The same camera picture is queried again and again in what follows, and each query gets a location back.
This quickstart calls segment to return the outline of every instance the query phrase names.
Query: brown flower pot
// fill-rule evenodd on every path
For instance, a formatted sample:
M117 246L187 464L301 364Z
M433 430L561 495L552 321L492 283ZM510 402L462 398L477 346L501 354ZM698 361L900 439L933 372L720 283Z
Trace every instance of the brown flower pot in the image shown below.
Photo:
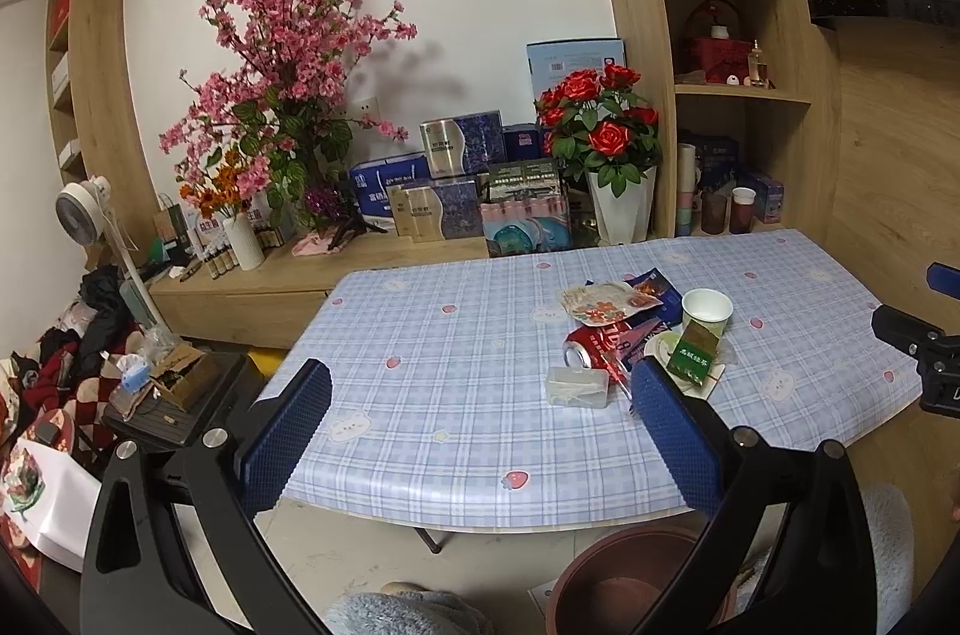
M680 570L695 533L656 523L604 538L563 571L546 609L548 635L629 635ZM736 588L713 623L733 614Z

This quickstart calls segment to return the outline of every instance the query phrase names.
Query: white flower pot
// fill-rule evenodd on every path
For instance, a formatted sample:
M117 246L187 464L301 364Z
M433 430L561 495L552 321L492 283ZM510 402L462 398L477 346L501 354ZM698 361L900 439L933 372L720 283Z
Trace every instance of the white flower pot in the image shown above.
M246 213L224 218L224 232L230 247L240 263L240 269L256 269L263 263L263 248L253 234L253 226Z
M611 245L626 245L647 239L650 210L654 204L656 167L650 167L643 173L640 184L628 183L620 197L613 196L610 186L600 188L596 172L587 172L587 178L600 239Z

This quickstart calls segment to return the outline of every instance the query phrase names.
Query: electric fan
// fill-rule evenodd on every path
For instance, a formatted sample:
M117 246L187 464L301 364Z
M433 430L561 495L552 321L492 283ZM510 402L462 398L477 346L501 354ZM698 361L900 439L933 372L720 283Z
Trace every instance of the electric fan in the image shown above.
M102 175L80 183L68 183L64 186L64 190L56 195L56 217L59 218L64 231L76 244L87 247L97 242L101 234L106 236L113 252L120 254L123 258L123 264L130 273L133 285L140 292L150 315L154 316L160 327L169 330L154 300L150 297L150 292L143 285L136 264L130 256L130 250L117 227L116 215L110 207L109 200L109 180Z

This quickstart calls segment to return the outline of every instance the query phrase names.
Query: tile floor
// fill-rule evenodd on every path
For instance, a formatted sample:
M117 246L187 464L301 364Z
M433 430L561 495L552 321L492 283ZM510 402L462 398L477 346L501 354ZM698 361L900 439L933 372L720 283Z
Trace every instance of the tile floor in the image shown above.
M243 614L221 576L192 508L180 508L194 562L217 611ZM670 519L699 528L688 513ZM446 535L434 556L411 528L357 519L291 499L261 513L256 525L299 593L320 614L347 592L379 591L402 580L455 592L482 610L497 635L542 635L544 618L527 595L563 573L582 550L619 528L508 535Z

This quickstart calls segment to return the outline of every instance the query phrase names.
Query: artificial rose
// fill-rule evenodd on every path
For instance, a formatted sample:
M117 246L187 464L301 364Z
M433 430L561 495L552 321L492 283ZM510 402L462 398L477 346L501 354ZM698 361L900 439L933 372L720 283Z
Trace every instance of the artificial rose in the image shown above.
M560 92L570 100L592 100L600 92L595 70L579 70L569 73L560 83Z
M600 85L604 88L629 89L637 80L640 80L640 75L629 67L621 67L618 64L608 64L603 68L603 77L600 78Z
M631 107L629 110L624 110L623 115L628 118L640 119L648 126L653 126L659 119L659 115L652 107Z
M547 110L541 115L541 124L552 129L554 126L560 123L561 118L563 118L563 108L554 107L552 110Z
M548 88L541 94L538 100L536 100L536 111L538 113L543 113L547 110L552 110L555 106L560 104L560 100L563 99L563 92L558 88L553 90Z
M603 156L618 156L627 149L629 142L630 130L611 121L604 121L590 132L590 144Z

